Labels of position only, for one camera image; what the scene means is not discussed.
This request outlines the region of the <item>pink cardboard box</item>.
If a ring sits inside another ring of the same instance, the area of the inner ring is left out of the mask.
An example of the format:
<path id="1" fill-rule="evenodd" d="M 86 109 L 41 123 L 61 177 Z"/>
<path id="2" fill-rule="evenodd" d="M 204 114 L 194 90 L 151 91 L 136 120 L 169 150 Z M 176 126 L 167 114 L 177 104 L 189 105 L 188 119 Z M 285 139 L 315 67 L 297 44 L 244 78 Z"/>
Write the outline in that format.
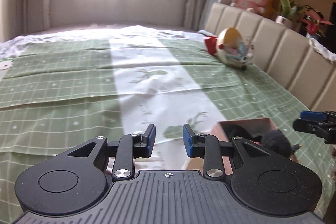
<path id="1" fill-rule="evenodd" d="M 187 156 L 203 159 L 203 176 L 209 180 L 227 176 L 225 157 L 230 162 L 230 174 L 246 180 L 265 173 L 298 173 L 298 164 L 290 159 L 290 142 L 268 118 L 219 122 L 207 134 L 196 134 L 185 124 L 182 132 Z"/>

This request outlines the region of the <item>red leafed plant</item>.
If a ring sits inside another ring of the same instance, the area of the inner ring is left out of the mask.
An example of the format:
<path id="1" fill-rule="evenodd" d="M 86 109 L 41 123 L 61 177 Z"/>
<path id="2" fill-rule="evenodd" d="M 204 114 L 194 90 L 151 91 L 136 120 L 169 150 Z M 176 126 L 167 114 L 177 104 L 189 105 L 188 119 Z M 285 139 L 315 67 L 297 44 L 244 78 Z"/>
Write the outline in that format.
<path id="1" fill-rule="evenodd" d="M 321 12 L 310 5 L 305 5 L 303 12 L 305 16 L 301 21 L 305 24 L 303 27 L 305 27 L 307 34 L 311 37 L 318 36 L 321 38 L 325 36 L 326 28 L 333 25 L 333 23 L 324 19 Z"/>

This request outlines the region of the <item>green patterned bedspread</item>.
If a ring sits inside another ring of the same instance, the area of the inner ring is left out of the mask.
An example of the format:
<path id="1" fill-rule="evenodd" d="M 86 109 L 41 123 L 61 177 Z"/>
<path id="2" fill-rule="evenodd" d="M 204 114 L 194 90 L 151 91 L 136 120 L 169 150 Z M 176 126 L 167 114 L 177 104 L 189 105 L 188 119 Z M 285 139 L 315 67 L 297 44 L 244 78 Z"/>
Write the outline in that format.
<path id="1" fill-rule="evenodd" d="M 334 192 L 329 147 L 295 132 L 305 106 L 255 65 L 227 67 L 203 37 L 142 26 L 18 36 L 1 44 L 1 223 L 21 215 L 14 193 L 27 168 L 96 136 L 109 141 L 157 128 L 138 169 L 182 169 L 182 128 L 209 132 L 219 121 L 269 118 L 300 164 L 319 175 L 323 217 Z"/>

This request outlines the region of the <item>round cartoon toy ball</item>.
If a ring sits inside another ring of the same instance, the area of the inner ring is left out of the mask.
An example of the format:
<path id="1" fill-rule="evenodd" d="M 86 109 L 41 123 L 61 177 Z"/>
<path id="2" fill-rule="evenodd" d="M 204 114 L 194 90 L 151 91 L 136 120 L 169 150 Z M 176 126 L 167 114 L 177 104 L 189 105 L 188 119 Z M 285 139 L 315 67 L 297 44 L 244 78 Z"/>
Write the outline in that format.
<path id="1" fill-rule="evenodd" d="M 246 70 L 252 63 L 254 46 L 236 28 L 226 28 L 218 36 L 206 35 L 205 46 L 210 55 L 228 67 Z"/>

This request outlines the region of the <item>potted green plant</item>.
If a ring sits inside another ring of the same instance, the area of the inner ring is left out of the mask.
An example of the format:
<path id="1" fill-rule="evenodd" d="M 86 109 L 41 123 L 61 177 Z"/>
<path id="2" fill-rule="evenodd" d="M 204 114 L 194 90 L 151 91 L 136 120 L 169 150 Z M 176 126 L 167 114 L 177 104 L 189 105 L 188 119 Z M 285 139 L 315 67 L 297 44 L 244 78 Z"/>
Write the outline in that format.
<path id="1" fill-rule="evenodd" d="M 301 14 L 305 6 L 299 6 L 295 0 L 280 0 L 275 22 L 288 29 L 293 27 L 292 19 Z"/>

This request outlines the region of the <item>beige padded headboard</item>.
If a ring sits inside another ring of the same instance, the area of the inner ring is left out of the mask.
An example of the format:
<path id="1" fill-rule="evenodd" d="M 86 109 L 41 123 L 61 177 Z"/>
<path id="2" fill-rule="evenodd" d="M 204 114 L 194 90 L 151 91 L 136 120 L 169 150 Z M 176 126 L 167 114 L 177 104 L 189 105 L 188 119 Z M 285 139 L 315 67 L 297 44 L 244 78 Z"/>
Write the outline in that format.
<path id="1" fill-rule="evenodd" d="M 218 35 L 234 27 L 254 45 L 253 62 L 313 111 L 335 110 L 335 62 L 310 40 L 251 12 L 214 3 L 205 30 Z"/>

